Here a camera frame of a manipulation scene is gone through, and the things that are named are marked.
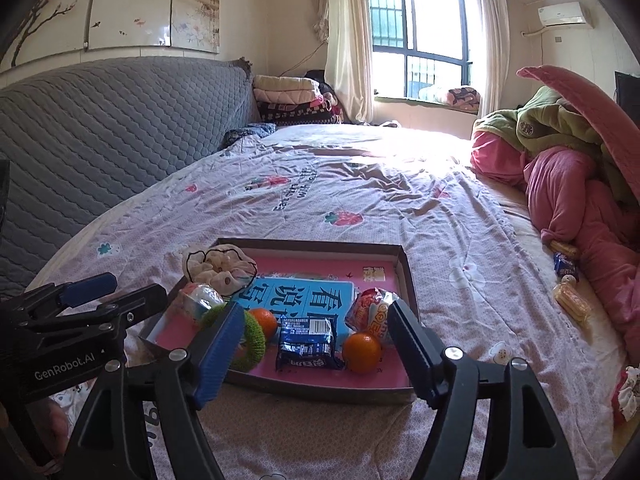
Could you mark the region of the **person's left hand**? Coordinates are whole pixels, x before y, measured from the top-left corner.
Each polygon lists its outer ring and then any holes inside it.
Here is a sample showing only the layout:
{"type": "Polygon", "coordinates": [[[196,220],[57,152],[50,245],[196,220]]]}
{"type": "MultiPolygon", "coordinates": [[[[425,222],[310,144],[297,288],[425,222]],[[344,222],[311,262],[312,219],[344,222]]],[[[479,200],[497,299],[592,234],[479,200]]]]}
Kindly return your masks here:
{"type": "Polygon", "coordinates": [[[43,440],[54,456],[61,456],[65,453],[68,443],[68,430],[70,430],[68,418],[62,408],[50,399],[41,404],[41,409],[43,440]]]}

